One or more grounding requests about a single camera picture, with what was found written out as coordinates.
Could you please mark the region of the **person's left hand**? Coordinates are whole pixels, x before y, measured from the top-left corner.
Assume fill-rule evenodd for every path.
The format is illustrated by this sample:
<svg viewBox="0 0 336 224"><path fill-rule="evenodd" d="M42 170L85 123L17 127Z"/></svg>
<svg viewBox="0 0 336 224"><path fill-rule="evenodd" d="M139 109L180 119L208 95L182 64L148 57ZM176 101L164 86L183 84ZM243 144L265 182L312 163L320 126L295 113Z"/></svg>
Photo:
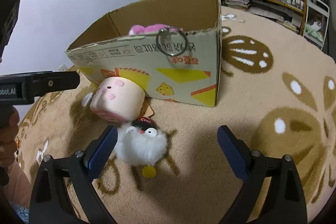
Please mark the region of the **person's left hand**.
<svg viewBox="0 0 336 224"><path fill-rule="evenodd" d="M12 107L13 114L10 116L8 125L1 129L0 134L0 166L7 168L14 162L14 153L17 150L15 138L18 134L19 113Z"/></svg>

